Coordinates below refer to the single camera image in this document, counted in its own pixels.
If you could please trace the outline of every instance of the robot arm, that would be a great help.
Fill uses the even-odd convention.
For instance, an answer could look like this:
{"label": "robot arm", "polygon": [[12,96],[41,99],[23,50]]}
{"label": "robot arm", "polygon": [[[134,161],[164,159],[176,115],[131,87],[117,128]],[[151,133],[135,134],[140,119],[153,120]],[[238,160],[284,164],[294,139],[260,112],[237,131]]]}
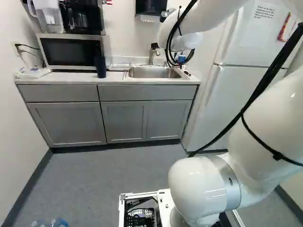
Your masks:
{"label": "robot arm", "polygon": [[[182,36],[175,33],[172,49],[175,51],[195,49],[202,41],[202,33],[211,30],[226,20],[250,0],[200,0],[180,25]],[[298,17],[303,18],[303,1],[283,0],[283,3]],[[169,33],[178,20],[178,11],[169,15],[160,27],[158,44],[166,48]]]}
{"label": "robot arm", "polygon": [[[245,2],[200,0],[180,25],[184,35],[175,33],[174,49],[192,49],[199,44],[194,42],[194,34],[214,28]],[[283,2],[303,18],[302,0]],[[171,14],[162,25],[161,47],[176,20],[177,14]],[[246,124],[266,144],[298,163],[303,163],[302,88],[303,67],[266,90],[244,114]],[[263,200],[280,182],[302,170],[301,166],[274,160],[241,120],[229,138],[229,153],[186,158],[171,167],[169,186],[175,203],[170,214],[172,227],[180,226],[180,216],[191,227],[211,227],[218,220],[218,213]]]}

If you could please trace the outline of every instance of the white countertop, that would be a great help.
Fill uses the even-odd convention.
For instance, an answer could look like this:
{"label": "white countertop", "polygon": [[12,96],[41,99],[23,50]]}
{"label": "white countertop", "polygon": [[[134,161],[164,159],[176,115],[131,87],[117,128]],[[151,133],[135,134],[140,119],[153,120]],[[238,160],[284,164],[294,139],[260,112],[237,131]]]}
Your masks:
{"label": "white countertop", "polygon": [[136,84],[200,84],[200,81],[193,75],[188,79],[134,79],[126,76],[124,72],[107,72],[107,77],[99,79],[96,73],[78,72],[51,72],[38,79],[15,79],[16,84],[48,84],[48,85],[136,85]]}

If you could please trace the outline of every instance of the kitchen sink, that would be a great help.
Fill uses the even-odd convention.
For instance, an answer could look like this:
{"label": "kitchen sink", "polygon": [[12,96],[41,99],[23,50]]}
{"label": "kitchen sink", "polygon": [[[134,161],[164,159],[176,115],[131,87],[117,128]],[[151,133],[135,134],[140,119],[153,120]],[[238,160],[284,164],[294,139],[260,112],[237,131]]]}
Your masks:
{"label": "kitchen sink", "polygon": [[132,66],[129,77],[134,79],[187,79],[182,72],[178,72],[174,68],[161,66]]}

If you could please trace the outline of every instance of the floor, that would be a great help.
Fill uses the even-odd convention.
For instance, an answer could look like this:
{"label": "floor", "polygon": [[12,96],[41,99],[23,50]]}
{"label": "floor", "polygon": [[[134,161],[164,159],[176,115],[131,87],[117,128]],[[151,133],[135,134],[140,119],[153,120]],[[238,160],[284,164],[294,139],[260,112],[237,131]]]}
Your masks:
{"label": "floor", "polygon": [[[56,154],[14,227],[55,217],[71,227],[118,227],[119,194],[167,188],[169,167],[184,157],[181,145]],[[301,227],[275,193],[239,214],[246,227]]]}

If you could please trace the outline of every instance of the refrigerator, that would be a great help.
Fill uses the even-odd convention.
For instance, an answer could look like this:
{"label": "refrigerator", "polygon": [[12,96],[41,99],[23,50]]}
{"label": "refrigerator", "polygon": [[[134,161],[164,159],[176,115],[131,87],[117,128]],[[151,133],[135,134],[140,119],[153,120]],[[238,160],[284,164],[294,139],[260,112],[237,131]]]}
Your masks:
{"label": "refrigerator", "polygon": [[[210,142],[248,101],[299,23],[278,0],[252,0],[205,32],[188,70],[201,79],[182,145],[195,151]],[[281,80],[302,41],[271,85]],[[227,149],[228,133],[206,150]]]}

